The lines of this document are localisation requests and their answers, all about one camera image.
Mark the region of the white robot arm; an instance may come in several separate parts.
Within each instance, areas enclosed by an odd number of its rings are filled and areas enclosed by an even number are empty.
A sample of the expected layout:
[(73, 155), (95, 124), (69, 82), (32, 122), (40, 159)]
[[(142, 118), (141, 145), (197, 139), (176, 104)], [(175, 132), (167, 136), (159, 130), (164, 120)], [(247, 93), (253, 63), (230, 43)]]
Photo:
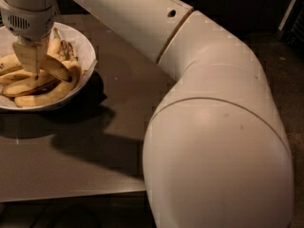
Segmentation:
[[(146, 130), (144, 182), (158, 228), (289, 228), (292, 154), (255, 54), (180, 0), (74, 0), (175, 80)], [(52, 0), (1, 0), (27, 48), (53, 23)]]

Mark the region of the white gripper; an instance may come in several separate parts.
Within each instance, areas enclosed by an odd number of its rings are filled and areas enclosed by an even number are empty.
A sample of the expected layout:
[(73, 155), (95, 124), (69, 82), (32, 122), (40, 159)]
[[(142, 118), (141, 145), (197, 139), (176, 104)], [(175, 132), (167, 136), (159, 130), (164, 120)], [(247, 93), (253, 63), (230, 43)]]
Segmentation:
[(18, 61), (25, 71), (38, 74), (54, 24), (53, 0), (0, 0), (0, 7), (4, 26), (18, 37), (19, 44), (12, 44)]

